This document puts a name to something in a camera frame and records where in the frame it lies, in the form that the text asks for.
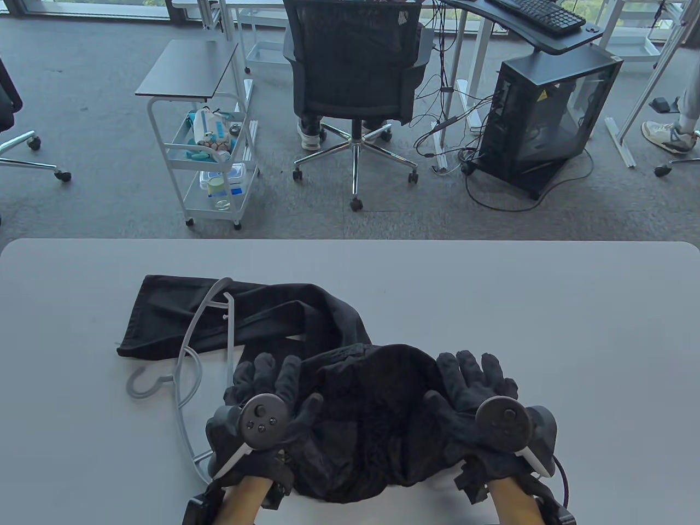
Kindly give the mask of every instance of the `gray sneaker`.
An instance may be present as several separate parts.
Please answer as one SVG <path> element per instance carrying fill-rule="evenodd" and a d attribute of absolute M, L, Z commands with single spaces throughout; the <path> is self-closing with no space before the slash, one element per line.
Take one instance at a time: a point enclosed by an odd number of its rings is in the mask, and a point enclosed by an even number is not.
<path fill-rule="evenodd" d="M 651 120 L 642 122 L 642 135 L 652 144 L 676 155 L 688 153 L 698 141 L 695 133 L 679 133 L 676 124 L 659 124 Z"/>

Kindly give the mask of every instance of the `keyboard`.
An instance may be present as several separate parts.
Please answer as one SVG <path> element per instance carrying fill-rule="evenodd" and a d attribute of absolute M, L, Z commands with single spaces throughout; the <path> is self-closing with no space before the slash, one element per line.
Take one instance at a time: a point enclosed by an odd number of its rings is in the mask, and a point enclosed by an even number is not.
<path fill-rule="evenodd" d="M 518 15 L 523 20 L 561 36 L 574 32 L 586 23 L 586 19 L 567 11 L 551 0 L 486 0 Z"/>

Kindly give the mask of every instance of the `vr controller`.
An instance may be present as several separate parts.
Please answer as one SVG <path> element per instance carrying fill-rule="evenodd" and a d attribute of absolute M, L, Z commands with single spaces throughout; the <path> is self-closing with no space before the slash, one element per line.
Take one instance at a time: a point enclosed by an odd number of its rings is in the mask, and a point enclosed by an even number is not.
<path fill-rule="evenodd" d="M 522 456 L 542 477 L 557 471 L 557 422 L 546 408 L 525 408 L 513 398 L 497 395 L 479 406 L 476 424 L 491 448 Z"/>
<path fill-rule="evenodd" d="M 233 454 L 212 476 L 206 491 L 188 501 L 182 524 L 211 525 L 221 508 L 224 496 L 224 490 L 218 481 L 247 454 L 270 450 L 280 443 L 288 423 L 289 411 L 282 399 L 271 393 L 253 396 L 241 409 L 237 432 L 232 436 L 232 440 L 237 441 L 231 447 L 234 450 Z M 275 491 L 274 486 L 272 490 L 275 501 L 268 506 L 276 508 L 281 500 L 281 493 L 280 490 Z"/>
<path fill-rule="evenodd" d="M 477 410 L 475 422 L 484 441 L 499 452 L 522 457 L 541 477 L 552 477 L 557 471 L 554 444 L 557 422 L 552 413 L 540 406 L 524 407 L 513 398 L 497 395 L 484 401 Z M 535 496 L 542 519 L 547 525 L 576 525 L 576 519 L 566 509 L 568 487 L 565 480 L 564 505 L 558 503 L 546 485 L 531 475 L 516 478 L 521 489 Z M 455 479 L 472 504 L 487 497 L 486 487 L 468 486 L 465 474 Z"/>

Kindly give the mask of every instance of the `forearm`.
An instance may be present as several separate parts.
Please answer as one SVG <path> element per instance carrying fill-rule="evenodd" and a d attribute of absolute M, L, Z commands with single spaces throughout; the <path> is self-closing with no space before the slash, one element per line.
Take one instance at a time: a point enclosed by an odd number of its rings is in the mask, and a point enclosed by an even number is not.
<path fill-rule="evenodd" d="M 525 494 L 511 478 L 488 483 L 500 525 L 544 525 L 535 498 Z"/>
<path fill-rule="evenodd" d="M 253 525 L 272 481 L 248 476 L 226 491 L 213 525 Z"/>

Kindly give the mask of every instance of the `computer tower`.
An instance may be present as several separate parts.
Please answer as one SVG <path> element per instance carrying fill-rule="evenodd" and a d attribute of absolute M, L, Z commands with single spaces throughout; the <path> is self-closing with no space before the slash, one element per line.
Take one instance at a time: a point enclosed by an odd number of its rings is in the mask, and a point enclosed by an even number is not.
<path fill-rule="evenodd" d="M 478 155 L 463 171 L 480 169 L 538 199 L 583 152 L 621 65 L 594 44 L 504 61 Z"/>

